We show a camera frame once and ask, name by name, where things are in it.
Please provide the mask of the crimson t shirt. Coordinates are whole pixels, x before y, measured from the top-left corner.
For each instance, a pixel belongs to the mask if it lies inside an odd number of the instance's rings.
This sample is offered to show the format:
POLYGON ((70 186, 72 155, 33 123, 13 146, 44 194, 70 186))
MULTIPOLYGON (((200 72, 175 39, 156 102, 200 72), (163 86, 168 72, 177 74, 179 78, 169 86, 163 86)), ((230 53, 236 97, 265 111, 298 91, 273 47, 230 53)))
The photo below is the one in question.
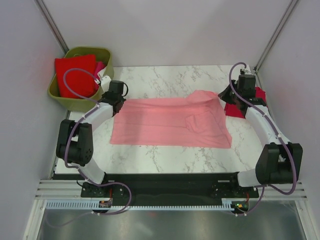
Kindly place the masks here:
MULTIPOLYGON (((255 99, 252 102, 254 105, 262 105, 266 102, 266 92, 263 91, 260 87, 255 87, 255 99)), ((235 104, 226 103, 224 107, 224 112, 226 116, 245 119, 245 116, 237 108, 235 104)))

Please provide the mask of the light pink t shirt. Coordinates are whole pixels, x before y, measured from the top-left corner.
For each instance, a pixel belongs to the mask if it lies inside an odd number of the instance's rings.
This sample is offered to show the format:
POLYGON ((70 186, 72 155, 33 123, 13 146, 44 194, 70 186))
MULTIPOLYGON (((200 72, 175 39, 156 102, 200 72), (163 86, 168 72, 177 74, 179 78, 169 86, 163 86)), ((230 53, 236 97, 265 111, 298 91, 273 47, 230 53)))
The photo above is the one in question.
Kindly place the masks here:
POLYGON ((114 117, 113 145, 229 149, 232 136, 218 94, 128 99, 114 117))

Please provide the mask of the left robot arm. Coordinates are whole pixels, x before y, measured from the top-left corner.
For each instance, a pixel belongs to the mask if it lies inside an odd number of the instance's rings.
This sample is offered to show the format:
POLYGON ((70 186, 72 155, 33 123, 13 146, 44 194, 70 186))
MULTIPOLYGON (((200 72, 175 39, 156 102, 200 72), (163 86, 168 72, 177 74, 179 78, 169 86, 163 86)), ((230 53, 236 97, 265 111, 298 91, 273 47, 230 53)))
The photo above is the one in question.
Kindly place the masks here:
POLYGON ((105 181, 106 173, 93 158, 93 132, 120 112, 128 92, 126 83, 112 80, 101 99, 79 120, 65 119, 60 123, 56 156, 64 161, 66 168, 76 169, 92 184, 92 191, 99 197, 109 193, 110 185, 105 181))

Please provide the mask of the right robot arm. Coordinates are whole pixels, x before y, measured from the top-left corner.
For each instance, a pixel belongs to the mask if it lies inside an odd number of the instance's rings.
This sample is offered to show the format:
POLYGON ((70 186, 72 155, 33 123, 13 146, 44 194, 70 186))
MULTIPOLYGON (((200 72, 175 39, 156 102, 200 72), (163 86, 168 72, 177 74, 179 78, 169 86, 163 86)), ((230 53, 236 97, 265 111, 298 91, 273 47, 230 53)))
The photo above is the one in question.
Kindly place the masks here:
POLYGON ((240 111, 263 146, 255 168, 239 172, 237 179, 229 184, 230 193, 240 197, 247 187, 275 187, 276 184, 296 186, 303 148, 281 133, 269 114, 266 102, 256 97, 256 77, 241 71, 238 79, 230 80, 218 97, 240 111))

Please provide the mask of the white cloth in bin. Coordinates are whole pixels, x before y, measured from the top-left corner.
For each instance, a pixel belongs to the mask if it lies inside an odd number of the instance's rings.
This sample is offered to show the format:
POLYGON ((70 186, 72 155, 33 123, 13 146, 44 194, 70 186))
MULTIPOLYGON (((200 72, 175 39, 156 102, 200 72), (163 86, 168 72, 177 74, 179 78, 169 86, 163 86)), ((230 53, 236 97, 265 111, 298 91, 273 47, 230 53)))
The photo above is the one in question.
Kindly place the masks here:
POLYGON ((105 74, 105 69, 102 69, 102 70, 100 70, 98 73, 97 73, 97 75, 98 75, 98 77, 101 79, 101 78, 103 78, 106 74, 105 74))

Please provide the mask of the magenta shirt in bin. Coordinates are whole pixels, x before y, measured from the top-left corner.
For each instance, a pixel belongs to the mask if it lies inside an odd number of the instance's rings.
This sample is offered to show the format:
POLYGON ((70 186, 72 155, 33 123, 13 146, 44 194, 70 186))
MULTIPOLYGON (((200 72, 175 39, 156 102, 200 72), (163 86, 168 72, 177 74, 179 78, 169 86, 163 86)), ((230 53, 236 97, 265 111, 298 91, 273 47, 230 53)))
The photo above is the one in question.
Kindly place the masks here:
POLYGON ((96 78, 99 78, 98 73, 99 73, 101 70, 103 70, 105 67, 106 67, 106 65, 105 65, 102 61, 98 61, 98 62, 96 63, 96 68, 95 68, 95 71, 94 71, 94 74, 93 74, 93 75, 94 75, 96 78))

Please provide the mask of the bright red folded shirt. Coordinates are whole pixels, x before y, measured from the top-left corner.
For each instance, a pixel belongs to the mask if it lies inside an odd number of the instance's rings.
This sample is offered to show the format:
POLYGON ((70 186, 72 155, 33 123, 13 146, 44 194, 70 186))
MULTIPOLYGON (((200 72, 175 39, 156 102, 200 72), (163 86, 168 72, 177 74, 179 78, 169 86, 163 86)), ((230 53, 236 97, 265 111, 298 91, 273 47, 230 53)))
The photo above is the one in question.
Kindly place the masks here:
POLYGON ((56 58, 54 61, 57 84, 59 94, 63 98, 77 99, 78 96, 73 94, 64 84, 63 76, 66 71, 79 68, 87 71, 87 73, 80 70, 70 71, 66 76, 66 83, 71 90, 84 97, 93 96, 96 90, 96 83, 91 75, 96 69, 96 56, 87 54, 83 56, 75 56, 70 58, 56 58))

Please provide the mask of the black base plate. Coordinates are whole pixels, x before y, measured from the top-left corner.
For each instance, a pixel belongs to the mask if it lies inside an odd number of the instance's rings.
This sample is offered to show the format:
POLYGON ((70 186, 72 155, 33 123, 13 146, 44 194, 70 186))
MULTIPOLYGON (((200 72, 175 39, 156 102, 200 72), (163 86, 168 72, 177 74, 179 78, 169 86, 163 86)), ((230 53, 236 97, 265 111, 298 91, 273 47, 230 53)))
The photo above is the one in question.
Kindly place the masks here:
POLYGON ((111 197, 117 204, 214 204, 221 199, 256 199, 253 187, 241 187, 236 173, 107 174, 98 187, 83 183, 81 197, 111 197))

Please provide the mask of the right aluminium corner post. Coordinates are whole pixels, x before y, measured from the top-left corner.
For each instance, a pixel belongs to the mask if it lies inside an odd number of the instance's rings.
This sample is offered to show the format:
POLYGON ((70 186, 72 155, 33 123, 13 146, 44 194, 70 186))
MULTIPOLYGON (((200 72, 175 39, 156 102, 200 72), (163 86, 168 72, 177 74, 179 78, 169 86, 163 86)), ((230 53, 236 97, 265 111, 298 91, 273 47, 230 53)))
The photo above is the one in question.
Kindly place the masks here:
POLYGON ((300 0, 290 0, 289 4, 287 5, 284 13, 282 14, 275 30, 273 31, 270 39, 267 42, 261 56, 259 57, 256 65, 253 67, 255 73, 259 71, 262 67, 263 63, 265 62, 267 56, 270 54, 272 48, 274 47, 276 41, 278 40, 279 36, 281 35, 282 31, 284 30, 286 24, 290 20, 293 12, 295 11, 296 7, 300 3, 300 0))

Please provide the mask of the aluminium corner post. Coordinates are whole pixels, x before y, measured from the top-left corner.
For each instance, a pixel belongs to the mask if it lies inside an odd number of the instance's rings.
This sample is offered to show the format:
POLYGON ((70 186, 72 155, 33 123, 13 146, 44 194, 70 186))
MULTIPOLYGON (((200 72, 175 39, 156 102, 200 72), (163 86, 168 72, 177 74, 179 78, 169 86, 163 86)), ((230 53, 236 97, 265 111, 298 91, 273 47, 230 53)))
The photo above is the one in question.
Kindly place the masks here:
POLYGON ((62 51, 66 54, 70 49, 61 34, 52 14, 49 11, 44 0, 34 0, 35 4, 37 5, 38 9, 40 10, 42 16, 44 17, 47 25, 49 26, 51 32, 53 33, 55 39, 57 40, 59 46, 61 47, 62 51))
POLYGON ((276 41, 278 40, 279 36, 281 35, 282 31, 284 30, 286 24, 290 20, 293 12, 295 11, 296 7, 300 3, 300 0, 290 0, 289 4, 287 5, 284 13, 282 14, 275 30, 273 31, 270 39, 267 42, 261 56, 259 57, 256 65, 253 67, 255 73, 259 71, 262 67, 263 63, 265 62, 267 56, 270 54, 272 48, 274 47, 276 41))

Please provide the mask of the aluminium rail frame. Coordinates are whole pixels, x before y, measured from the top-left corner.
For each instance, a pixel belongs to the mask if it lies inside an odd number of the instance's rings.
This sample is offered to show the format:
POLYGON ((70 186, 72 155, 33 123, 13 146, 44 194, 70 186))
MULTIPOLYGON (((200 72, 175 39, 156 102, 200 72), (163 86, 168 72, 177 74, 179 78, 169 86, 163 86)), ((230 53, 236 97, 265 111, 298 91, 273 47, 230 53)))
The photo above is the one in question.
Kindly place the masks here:
MULTIPOLYGON (((94 153, 95 153, 95 147, 93 146, 93 159, 94 159, 94 153)), ((108 173, 106 170, 102 169, 101 167, 100 167, 100 169, 103 170, 103 171, 106 173, 105 177, 106 177, 108 174, 111 174, 111 173, 108 173)), ((239 172, 245 172, 245 171, 223 172, 223 173, 236 173, 236 176, 237 176, 237 179, 238 179, 238 173, 239 173, 239 172)), ((84 178, 83 176, 82 176, 82 178, 83 178, 83 183, 89 183, 89 182, 87 182, 87 181, 85 180, 85 178, 84 178)), ((258 192, 258 189, 264 190, 265 188, 270 187, 270 188, 276 190, 277 192, 279 192, 279 193, 282 194, 282 195, 291 195, 291 194, 293 194, 293 193, 295 192, 296 187, 297 187, 297 183, 296 183, 295 186, 293 186, 291 183, 287 183, 287 184, 276 184, 274 187, 271 187, 271 186, 269 186, 269 185, 260 185, 260 186, 251 186, 251 187, 252 187, 255 191, 257 191, 257 192, 258 192)), ((109 183, 107 183, 107 185, 105 185, 105 186, 112 186, 112 183, 109 182, 109 183)), ((258 192, 258 194, 259 194, 259 197, 258 197, 258 198, 262 198, 263 193, 262 193, 262 192, 258 192)))

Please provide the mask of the left aluminium corner post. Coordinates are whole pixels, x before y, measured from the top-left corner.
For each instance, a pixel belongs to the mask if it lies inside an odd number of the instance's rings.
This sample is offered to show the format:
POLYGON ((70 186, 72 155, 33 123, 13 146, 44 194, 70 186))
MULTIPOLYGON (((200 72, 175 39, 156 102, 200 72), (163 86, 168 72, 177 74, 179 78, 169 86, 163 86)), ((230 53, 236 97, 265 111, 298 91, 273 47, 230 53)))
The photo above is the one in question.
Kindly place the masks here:
POLYGON ((38 9, 40 10, 42 16, 44 17, 47 25, 49 26, 51 32, 53 33, 55 39, 57 40, 59 46, 61 47, 62 51, 66 54, 70 49, 61 34, 52 14, 49 11, 44 0, 34 0, 35 4, 37 5, 38 9))

